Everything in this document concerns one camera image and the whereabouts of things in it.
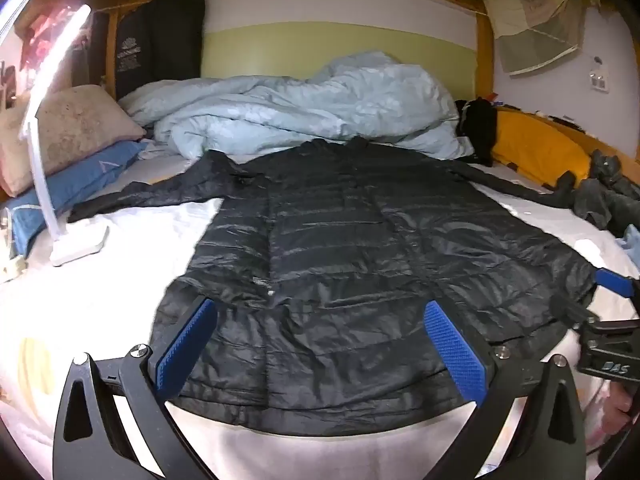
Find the silver bolt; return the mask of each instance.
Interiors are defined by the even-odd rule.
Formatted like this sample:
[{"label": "silver bolt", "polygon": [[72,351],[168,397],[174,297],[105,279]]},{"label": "silver bolt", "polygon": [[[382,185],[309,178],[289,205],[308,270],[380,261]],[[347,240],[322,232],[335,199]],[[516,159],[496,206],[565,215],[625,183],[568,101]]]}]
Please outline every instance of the silver bolt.
[{"label": "silver bolt", "polygon": [[81,354],[78,354],[76,357],[74,357],[74,364],[76,366],[81,366],[87,361],[88,358],[89,356],[85,352],[82,352]]},{"label": "silver bolt", "polygon": [[144,357],[147,351],[148,347],[144,344],[140,344],[134,346],[129,354],[131,355],[131,357]]},{"label": "silver bolt", "polygon": [[511,352],[506,346],[497,346],[494,348],[494,353],[498,359],[508,359],[511,356]]},{"label": "silver bolt", "polygon": [[563,355],[556,354],[551,358],[551,360],[556,366],[559,366],[561,368],[566,366],[566,357],[564,357]]}]

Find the bed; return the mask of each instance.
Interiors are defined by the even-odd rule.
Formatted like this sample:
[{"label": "bed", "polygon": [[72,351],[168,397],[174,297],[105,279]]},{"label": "bed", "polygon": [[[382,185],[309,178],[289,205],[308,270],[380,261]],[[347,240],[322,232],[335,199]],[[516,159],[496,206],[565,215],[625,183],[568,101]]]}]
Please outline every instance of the bed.
[{"label": "bed", "polygon": [[[240,156],[238,160],[248,158]],[[156,182],[189,165],[179,155],[139,160],[104,192],[122,188],[132,180]],[[499,178],[537,188],[504,166],[484,169]],[[611,234],[598,231],[570,211],[480,189],[514,216],[558,236],[595,266],[638,275]],[[148,340],[165,286],[184,272],[194,245],[221,204],[222,200],[213,199],[97,216],[91,221],[109,225],[109,243],[99,254],[60,268],[47,263],[50,240],[46,233],[41,234],[30,256],[31,270],[0,287],[0,415],[44,478],[52,475],[52,434],[71,359],[80,351],[91,353],[95,359],[111,358]],[[603,319],[627,319],[633,313],[628,300],[602,288],[596,292],[591,309]],[[574,365],[577,351],[572,333],[554,349]],[[576,382],[586,409],[590,444],[595,446],[601,437],[597,425],[599,400],[604,394],[602,380],[578,375]],[[126,402],[116,402],[141,463],[159,473]],[[341,438],[263,434],[207,420],[170,404],[169,409],[191,445],[220,478],[412,480],[421,478],[437,462],[473,405],[400,430]],[[517,420],[518,406],[514,406],[486,462],[487,470],[499,462]]]}]

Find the pillow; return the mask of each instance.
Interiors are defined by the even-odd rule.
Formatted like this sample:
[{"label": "pillow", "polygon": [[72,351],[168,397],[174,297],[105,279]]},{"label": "pillow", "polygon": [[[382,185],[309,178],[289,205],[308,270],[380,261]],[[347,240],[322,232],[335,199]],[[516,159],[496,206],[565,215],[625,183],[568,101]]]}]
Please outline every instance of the pillow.
[{"label": "pillow", "polygon": [[[56,215],[84,202],[114,182],[141,149],[140,143],[123,140],[47,177],[47,187]],[[26,256],[31,249],[31,241],[46,227],[36,191],[31,189],[2,206],[11,215],[15,251]]]},{"label": "pillow", "polygon": [[[33,185],[27,142],[18,139],[26,104],[0,114],[0,186],[18,196]],[[95,85],[77,86],[47,97],[38,111],[40,151],[46,174],[56,173],[119,140],[145,131]]]},{"label": "pillow", "polygon": [[569,137],[537,118],[521,112],[498,111],[494,159],[530,180],[555,188],[565,172],[575,185],[589,175],[591,159]]}]

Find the blue gripper pad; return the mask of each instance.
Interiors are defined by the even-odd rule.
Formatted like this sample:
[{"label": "blue gripper pad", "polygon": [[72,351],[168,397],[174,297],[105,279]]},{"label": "blue gripper pad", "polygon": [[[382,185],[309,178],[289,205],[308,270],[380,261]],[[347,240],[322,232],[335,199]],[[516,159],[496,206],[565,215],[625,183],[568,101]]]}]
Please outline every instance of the blue gripper pad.
[{"label": "blue gripper pad", "polygon": [[436,301],[430,301],[424,309],[424,328],[463,399],[480,405],[487,392],[485,369]]},{"label": "blue gripper pad", "polygon": [[218,310],[207,298],[158,361],[156,396],[159,399],[172,399],[180,394],[217,323]]},{"label": "blue gripper pad", "polygon": [[631,278],[626,278],[609,269],[596,270],[596,283],[608,288],[623,298],[631,298],[634,294],[634,284]]}]

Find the floral pillow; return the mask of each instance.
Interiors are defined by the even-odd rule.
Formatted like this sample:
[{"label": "floral pillow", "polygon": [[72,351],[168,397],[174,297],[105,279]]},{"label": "floral pillow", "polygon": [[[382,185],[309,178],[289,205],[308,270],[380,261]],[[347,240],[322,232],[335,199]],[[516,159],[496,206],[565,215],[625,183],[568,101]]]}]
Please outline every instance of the floral pillow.
[{"label": "floral pillow", "polygon": [[[0,113],[0,187],[17,196],[33,186],[26,140],[18,133],[26,104]],[[64,170],[119,140],[145,131],[95,85],[77,86],[47,97],[38,110],[40,151],[46,174]]]}]

